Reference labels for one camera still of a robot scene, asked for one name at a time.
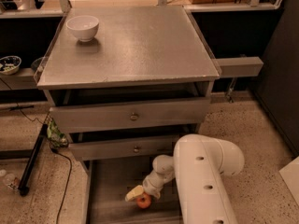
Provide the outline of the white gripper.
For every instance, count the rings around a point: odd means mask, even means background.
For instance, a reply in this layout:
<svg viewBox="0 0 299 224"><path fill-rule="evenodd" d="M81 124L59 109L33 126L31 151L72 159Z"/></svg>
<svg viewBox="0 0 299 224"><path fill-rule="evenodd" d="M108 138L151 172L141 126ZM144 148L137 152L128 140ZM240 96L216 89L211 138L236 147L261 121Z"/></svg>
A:
<svg viewBox="0 0 299 224"><path fill-rule="evenodd" d="M162 175L147 175L143 180L142 185L137 185L130 190L126 196L125 201L130 202L139 198L144 191L159 200L161 198L161 191L164 187L164 177Z"/></svg>

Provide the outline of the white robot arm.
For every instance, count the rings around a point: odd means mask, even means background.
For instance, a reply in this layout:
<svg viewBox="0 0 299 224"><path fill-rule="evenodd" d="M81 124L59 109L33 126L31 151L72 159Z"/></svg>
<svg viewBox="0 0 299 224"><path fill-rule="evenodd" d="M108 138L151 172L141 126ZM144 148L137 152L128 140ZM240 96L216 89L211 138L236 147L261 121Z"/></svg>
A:
<svg viewBox="0 0 299 224"><path fill-rule="evenodd" d="M222 178L238 175L244 164L243 152L234 143L187 134L177 140L171 156L153 160L151 173L125 200L147 208L152 198L161 197L164 185L174 180L184 224L237 224Z"/></svg>

